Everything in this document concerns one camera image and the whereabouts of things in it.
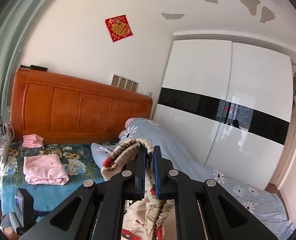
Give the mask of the cream cartoon print garment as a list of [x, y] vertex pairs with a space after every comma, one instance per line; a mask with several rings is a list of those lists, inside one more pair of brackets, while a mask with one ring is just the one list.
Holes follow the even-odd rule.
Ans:
[[142, 138], [131, 138], [121, 142], [102, 163], [104, 180], [125, 172], [127, 165], [135, 161], [139, 173], [132, 173], [134, 187], [128, 187], [135, 196], [125, 201], [121, 239], [166, 239], [165, 222], [174, 216], [174, 200], [157, 197], [151, 143]]

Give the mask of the pink folded fleece garment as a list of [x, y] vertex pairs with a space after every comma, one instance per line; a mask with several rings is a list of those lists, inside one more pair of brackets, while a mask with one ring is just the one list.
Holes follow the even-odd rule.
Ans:
[[24, 157], [25, 181], [31, 185], [65, 185], [68, 174], [56, 154]]

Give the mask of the light blue floral quilt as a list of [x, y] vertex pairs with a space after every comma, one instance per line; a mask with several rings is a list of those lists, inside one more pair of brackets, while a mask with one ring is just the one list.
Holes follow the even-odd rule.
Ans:
[[125, 129], [119, 134], [119, 142], [112, 146], [92, 143], [91, 152], [96, 165], [102, 168], [108, 154], [117, 145], [131, 138], [143, 138], [153, 146], [160, 146], [163, 158], [171, 160], [175, 169], [184, 172], [191, 179], [215, 180], [267, 226], [278, 239], [288, 239], [294, 232], [293, 223], [288, 220], [285, 207], [276, 194], [257, 189], [228, 177], [218, 169], [207, 168], [194, 161], [180, 140], [155, 121], [145, 118], [130, 118], [125, 123]]

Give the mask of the pink striped folded cloth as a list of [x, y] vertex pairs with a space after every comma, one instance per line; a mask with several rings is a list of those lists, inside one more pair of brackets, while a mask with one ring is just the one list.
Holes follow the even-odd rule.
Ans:
[[24, 135], [22, 146], [26, 148], [43, 148], [43, 138], [36, 134]]

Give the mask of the orange wooden headboard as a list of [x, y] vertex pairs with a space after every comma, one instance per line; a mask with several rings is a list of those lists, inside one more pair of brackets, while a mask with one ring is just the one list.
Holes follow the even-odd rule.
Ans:
[[148, 96], [73, 76], [18, 68], [12, 89], [15, 141], [46, 144], [116, 141], [129, 118], [149, 118]]

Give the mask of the white black glossy wardrobe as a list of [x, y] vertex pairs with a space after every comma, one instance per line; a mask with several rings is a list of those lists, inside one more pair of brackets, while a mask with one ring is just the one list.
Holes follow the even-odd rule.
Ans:
[[228, 40], [175, 40], [153, 118], [199, 164], [261, 190], [291, 120], [288, 55]]

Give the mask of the wooden door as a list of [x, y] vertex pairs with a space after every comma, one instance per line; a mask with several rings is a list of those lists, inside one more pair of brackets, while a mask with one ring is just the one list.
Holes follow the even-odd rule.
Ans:
[[288, 127], [288, 132], [284, 144], [284, 148], [279, 159], [279, 163], [273, 173], [270, 183], [273, 184], [277, 189], [281, 186], [288, 169], [290, 168], [291, 161], [294, 156], [296, 149], [296, 105], [292, 111], [291, 121]]

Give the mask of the black object on headboard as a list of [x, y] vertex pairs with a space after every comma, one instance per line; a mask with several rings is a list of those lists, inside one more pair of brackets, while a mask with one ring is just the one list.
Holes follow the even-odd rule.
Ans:
[[42, 72], [46, 72], [48, 70], [47, 67], [41, 67], [41, 66], [36, 66], [36, 65], [25, 66], [25, 65], [21, 64], [20, 68], [30, 69], [30, 70], [37, 70], [37, 71], [42, 71]]

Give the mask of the red fu paper decoration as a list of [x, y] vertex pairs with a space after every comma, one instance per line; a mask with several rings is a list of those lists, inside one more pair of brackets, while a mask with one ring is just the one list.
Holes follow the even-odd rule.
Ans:
[[126, 15], [107, 18], [105, 19], [105, 24], [113, 42], [133, 35]]

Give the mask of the green curtain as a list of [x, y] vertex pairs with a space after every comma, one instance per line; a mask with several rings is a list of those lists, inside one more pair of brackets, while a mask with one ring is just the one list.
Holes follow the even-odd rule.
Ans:
[[10, 98], [18, 55], [47, 0], [0, 0], [0, 121], [10, 118]]

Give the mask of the white wall socket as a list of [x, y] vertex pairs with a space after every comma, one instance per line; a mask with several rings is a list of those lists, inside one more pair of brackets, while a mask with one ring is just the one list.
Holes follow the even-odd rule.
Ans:
[[149, 92], [149, 91], [147, 91], [147, 90], [146, 90], [145, 93], [144, 93], [144, 95], [149, 96], [149, 97], [152, 97], [152, 94], [153, 94], [152, 92]]

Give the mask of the wall switch panel row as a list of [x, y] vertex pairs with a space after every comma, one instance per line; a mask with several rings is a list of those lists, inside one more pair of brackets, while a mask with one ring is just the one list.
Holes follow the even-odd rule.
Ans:
[[114, 74], [111, 85], [132, 92], [137, 92], [139, 83]]

